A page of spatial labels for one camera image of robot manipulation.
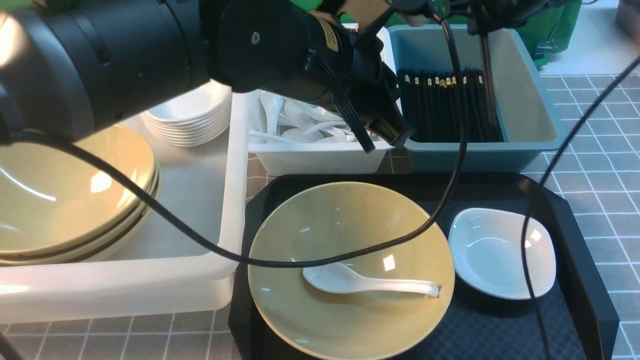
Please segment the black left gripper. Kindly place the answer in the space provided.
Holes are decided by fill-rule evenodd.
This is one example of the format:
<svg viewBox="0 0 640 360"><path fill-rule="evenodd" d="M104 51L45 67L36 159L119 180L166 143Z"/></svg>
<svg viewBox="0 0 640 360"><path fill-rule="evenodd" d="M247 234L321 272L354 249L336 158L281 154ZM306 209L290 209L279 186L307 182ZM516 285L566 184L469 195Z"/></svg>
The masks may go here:
<svg viewBox="0 0 640 360"><path fill-rule="evenodd" d="M403 118L395 70L386 63L387 46L379 34L361 42L356 30L341 30L338 50L325 44L309 48L301 74L314 81L308 103L342 117L366 153L374 150L370 134L400 148L414 133Z"/></svg>

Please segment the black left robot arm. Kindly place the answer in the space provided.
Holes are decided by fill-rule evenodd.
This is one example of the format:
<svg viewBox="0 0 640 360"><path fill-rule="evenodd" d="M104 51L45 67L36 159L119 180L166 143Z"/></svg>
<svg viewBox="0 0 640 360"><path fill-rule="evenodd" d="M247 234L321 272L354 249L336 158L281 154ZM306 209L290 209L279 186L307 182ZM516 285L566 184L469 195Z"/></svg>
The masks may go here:
<svg viewBox="0 0 640 360"><path fill-rule="evenodd" d="M80 141L210 80L342 116L366 153L411 128L377 32L382 0L34 0L1 10L1 144L32 131Z"/></svg>

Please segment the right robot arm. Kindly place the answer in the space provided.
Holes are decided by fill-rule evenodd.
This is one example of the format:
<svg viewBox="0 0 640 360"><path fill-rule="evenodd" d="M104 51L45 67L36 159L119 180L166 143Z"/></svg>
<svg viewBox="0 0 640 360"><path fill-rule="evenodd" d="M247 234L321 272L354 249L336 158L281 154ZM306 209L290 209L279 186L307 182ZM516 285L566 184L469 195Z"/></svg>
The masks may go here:
<svg viewBox="0 0 640 360"><path fill-rule="evenodd" d="M390 0L391 8L405 18L423 16L450 30L448 19L466 18L469 35L485 36L503 28L518 28L543 11L563 5L562 0Z"/></svg>

